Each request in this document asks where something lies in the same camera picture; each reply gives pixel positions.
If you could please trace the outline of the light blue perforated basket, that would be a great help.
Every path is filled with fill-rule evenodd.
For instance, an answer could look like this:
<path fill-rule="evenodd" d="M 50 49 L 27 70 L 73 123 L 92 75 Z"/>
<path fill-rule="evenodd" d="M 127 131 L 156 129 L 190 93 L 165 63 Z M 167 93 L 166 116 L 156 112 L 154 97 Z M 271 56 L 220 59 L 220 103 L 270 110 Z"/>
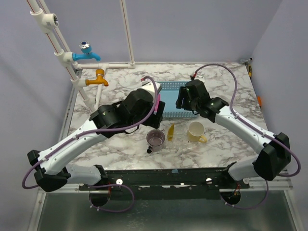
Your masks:
<path fill-rule="evenodd" d="M 180 87 L 184 87 L 187 81 L 159 81 L 161 86 L 160 101 L 165 103 L 163 118 L 196 118 L 191 111 L 176 108 Z"/>

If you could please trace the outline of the purple mug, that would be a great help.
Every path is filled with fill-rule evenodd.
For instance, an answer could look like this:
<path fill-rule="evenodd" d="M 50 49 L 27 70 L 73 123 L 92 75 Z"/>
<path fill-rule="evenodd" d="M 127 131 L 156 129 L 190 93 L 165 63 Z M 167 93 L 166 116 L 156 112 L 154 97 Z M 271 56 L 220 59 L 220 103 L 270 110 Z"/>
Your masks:
<path fill-rule="evenodd" d="M 146 135 L 146 141 L 147 141 L 147 153 L 151 154 L 153 152 L 159 152 L 164 147 L 165 142 L 165 134 L 158 129 L 153 129 L 149 131 Z"/>

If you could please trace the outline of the yellow mug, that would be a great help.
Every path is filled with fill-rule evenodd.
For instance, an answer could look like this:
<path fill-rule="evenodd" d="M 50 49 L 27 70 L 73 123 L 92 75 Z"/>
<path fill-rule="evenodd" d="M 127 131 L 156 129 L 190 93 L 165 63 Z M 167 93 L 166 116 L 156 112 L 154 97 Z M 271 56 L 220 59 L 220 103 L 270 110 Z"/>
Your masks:
<path fill-rule="evenodd" d="M 197 121 L 192 122 L 188 126 L 187 137 L 190 142 L 207 143 L 207 138 L 205 137 L 205 127 L 202 123 Z"/>

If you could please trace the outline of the clear textured glass tray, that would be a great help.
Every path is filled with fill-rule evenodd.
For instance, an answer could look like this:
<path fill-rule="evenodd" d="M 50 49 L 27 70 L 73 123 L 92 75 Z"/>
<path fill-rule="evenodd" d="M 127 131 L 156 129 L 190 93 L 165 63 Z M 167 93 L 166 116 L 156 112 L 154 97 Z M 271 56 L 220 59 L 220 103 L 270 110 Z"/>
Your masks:
<path fill-rule="evenodd" d="M 174 131 L 171 141 L 168 139 L 165 142 L 165 150 L 170 152 L 191 151 L 192 144 L 189 142 L 186 133 L 178 133 Z"/>

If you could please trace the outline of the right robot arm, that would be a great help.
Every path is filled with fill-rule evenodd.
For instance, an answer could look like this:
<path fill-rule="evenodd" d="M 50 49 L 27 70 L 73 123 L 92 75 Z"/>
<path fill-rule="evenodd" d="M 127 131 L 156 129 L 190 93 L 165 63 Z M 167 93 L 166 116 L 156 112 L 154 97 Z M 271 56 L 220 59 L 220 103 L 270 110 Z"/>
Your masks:
<path fill-rule="evenodd" d="M 222 185 L 233 188 L 244 178 L 261 177 L 272 181 L 291 162 L 289 138 L 257 127 L 241 117 L 220 97 L 211 98 L 200 80 L 192 80 L 179 88 L 176 108 L 196 111 L 201 117 L 223 126 L 246 142 L 257 153 L 256 158 L 236 162 L 227 167 Z"/>

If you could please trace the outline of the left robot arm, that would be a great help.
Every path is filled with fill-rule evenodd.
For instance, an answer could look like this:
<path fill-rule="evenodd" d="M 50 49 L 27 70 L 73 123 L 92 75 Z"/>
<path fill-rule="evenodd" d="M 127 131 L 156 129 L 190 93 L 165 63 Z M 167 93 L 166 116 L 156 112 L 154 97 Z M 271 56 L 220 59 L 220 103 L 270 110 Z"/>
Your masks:
<path fill-rule="evenodd" d="M 90 147 L 131 128 L 159 128 L 165 104 L 158 100 L 158 93 L 144 88 L 134 90 L 122 101 L 100 106 L 75 132 L 53 147 L 30 151 L 27 157 L 37 186 L 53 192 L 66 184 L 83 183 L 102 190 L 108 181 L 102 166 L 82 167 L 70 162 Z"/>

